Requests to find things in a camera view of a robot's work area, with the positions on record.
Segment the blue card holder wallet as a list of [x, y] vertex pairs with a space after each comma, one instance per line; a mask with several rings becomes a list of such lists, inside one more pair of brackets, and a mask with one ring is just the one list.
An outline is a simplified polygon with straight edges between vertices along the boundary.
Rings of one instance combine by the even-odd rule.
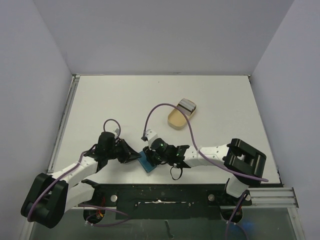
[[155, 151], [149, 149], [148, 146], [145, 146], [139, 154], [141, 157], [138, 161], [146, 173], [150, 173], [162, 163], [160, 156]]

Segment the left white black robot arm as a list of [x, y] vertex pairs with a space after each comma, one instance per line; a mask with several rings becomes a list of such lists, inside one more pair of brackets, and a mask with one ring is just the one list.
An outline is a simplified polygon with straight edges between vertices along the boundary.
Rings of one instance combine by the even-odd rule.
[[141, 158], [119, 137], [119, 132], [104, 131], [97, 143], [80, 154], [78, 161], [51, 173], [38, 174], [22, 204], [20, 214], [29, 222], [39, 223], [49, 229], [55, 227], [65, 212], [78, 204], [100, 203], [102, 193], [97, 184], [86, 178], [104, 168], [110, 160], [127, 164]]

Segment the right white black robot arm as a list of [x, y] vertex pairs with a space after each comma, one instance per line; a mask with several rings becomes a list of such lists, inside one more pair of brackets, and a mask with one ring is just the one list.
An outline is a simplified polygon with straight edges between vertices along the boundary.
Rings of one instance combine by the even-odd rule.
[[195, 147], [174, 146], [156, 137], [143, 148], [146, 161], [153, 167], [169, 165], [180, 170], [199, 166], [215, 166], [233, 176], [227, 181], [222, 192], [223, 200], [230, 205], [241, 198], [249, 187], [258, 187], [268, 180], [263, 178], [266, 155], [241, 139], [233, 138], [230, 143]]

